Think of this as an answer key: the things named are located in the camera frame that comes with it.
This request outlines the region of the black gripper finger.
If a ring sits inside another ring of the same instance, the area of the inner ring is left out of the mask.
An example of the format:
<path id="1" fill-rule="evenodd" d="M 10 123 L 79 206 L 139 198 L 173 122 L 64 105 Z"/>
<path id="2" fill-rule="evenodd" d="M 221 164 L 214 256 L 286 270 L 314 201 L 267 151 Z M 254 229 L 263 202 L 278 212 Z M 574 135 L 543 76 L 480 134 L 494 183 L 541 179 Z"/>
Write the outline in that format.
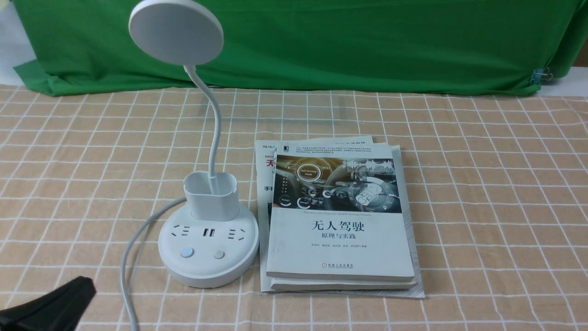
<path id="1" fill-rule="evenodd" d="M 96 295 L 94 281 L 78 276 L 54 291 L 0 312 L 2 331 L 74 331 Z"/>

